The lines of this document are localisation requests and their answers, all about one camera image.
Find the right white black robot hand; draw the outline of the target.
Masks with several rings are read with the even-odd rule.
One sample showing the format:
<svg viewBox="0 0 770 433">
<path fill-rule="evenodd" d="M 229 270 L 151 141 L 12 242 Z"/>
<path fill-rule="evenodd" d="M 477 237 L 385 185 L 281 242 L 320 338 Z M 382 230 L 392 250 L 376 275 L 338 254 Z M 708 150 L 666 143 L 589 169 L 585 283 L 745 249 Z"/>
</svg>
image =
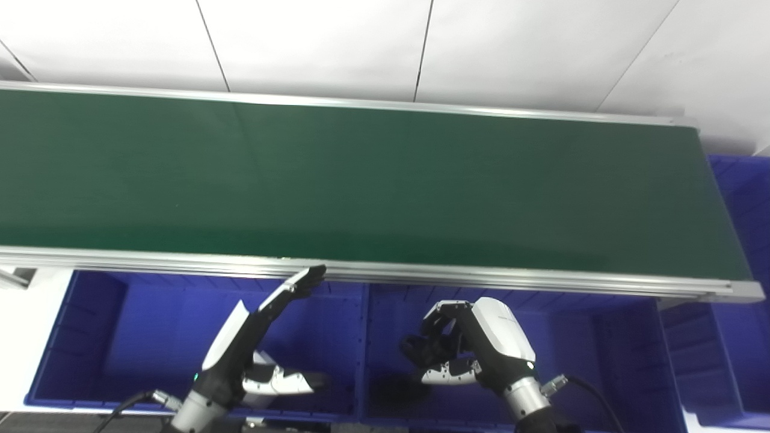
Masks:
<svg viewBox="0 0 770 433">
<path fill-rule="evenodd" d="M 495 298 L 436 302 L 399 350 L 426 385 L 478 383 L 500 395 L 522 380 L 537 382 L 535 351 L 511 308 Z"/>
</svg>

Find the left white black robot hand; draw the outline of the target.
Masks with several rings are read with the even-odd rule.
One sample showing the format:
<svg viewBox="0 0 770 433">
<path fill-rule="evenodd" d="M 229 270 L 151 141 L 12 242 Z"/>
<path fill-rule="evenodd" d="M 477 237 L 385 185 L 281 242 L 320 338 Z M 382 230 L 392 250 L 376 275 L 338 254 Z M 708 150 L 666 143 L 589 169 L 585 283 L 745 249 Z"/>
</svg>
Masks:
<svg viewBox="0 0 770 433">
<path fill-rule="evenodd" d="M 330 383 L 321 372 L 283 367 L 275 361 L 254 361 L 254 351 L 290 302 L 308 298 L 324 281 L 324 264 L 292 275 L 252 312 L 240 301 L 214 338 L 185 400 L 204 407 L 231 409 L 248 395 L 278 397 L 318 392 Z"/>
</svg>

